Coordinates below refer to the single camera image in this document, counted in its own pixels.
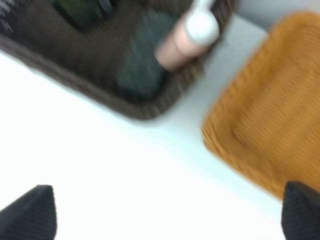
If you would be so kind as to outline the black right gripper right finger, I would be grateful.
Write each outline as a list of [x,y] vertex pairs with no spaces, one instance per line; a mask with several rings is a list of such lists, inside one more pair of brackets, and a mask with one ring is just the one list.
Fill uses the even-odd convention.
[[320,239],[320,193],[306,184],[285,185],[281,227],[287,240]]

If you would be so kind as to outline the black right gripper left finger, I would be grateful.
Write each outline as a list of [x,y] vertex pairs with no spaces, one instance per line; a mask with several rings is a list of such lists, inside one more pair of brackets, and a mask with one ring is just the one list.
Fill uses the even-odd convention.
[[57,211],[51,185],[37,185],[0,211],[1,240],[53,240]]

